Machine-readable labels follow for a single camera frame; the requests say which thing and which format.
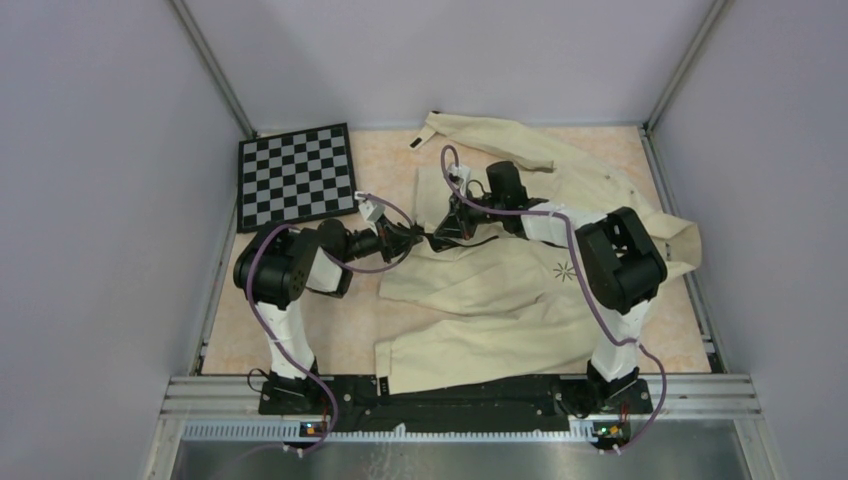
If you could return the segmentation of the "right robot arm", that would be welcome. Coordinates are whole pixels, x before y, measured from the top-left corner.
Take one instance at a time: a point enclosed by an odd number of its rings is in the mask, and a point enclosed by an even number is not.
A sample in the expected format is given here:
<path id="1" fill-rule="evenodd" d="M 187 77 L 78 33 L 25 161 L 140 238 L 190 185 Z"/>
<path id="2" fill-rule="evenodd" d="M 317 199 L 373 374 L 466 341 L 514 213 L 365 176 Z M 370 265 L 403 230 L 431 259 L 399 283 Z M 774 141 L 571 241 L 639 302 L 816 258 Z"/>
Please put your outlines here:
<path id="1" fill-rule="evenodd" d="M 475 197 L 468 167 L 441 163 L 451 191 L 438 239 L 467 239 L 480 225 L 499 223 L 522 239 L 564 248 L 581 295 L 602 336 L 587 363 L 586 380 L 564 393 L 558 407 L 585 418 L 612 412 L 639 379 L 641 331 L 652 300 L 668 277 L 665 261 L 637 212 L 620 207 L 586 213 L 528 195 L 517 167 L 501 161 L 487 167 L 489 188 Z"/>

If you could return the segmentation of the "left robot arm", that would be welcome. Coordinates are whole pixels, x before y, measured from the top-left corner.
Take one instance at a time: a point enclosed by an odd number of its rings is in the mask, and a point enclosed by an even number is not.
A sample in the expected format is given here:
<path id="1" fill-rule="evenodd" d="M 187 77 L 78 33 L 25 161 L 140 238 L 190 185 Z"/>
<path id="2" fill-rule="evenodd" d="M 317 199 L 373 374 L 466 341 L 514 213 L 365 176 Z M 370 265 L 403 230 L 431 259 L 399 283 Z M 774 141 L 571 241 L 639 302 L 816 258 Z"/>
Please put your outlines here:
<path id="1" fill-rule="evenodd" d="M 328 219 L 315 228 L 280 224 L 258 231 L 236 260 L 233 282 L 257 314 L 272 355 L 260 390 L 260 414 L 317 414 L 331 405 L 307 339 L 303 294 L 342 298 L 353 278 L 352 261 L 372 255 L 386 264 L 401 261 L 424 237 L 422 227 L 386 217 L 363 230 Z"/>

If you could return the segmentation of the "cream zip-up jacket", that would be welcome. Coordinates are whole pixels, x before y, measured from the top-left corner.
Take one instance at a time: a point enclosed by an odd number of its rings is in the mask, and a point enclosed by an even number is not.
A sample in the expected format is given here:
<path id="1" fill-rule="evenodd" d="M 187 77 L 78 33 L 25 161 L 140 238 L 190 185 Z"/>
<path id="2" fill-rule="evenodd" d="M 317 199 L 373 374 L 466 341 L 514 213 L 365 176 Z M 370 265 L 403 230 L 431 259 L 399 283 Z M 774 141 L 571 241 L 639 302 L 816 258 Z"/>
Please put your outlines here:
<path id="1" fill-rule="evenodd" d="M 701 262 L 698 226 L 665 213 L 655 190 L 564 140 L 513 120 L 431 113 L 419 139 L 450 142 L 515 161 L 533 197 L 577 212 L 634 209 L 664 256 L 668 278 L 644 317 L 642 339 L 669 370 L 705 373 L 706 351 L 685 296 Z M 569 253 L 496 236 L 472 248 L 413 250 L 382 277 L 384 300 L 426 309 L 430 324 L 375 345 L 375 371 L 391 393 L 410 393 L 567 371 L 612 347 L 590 311 Z"/>

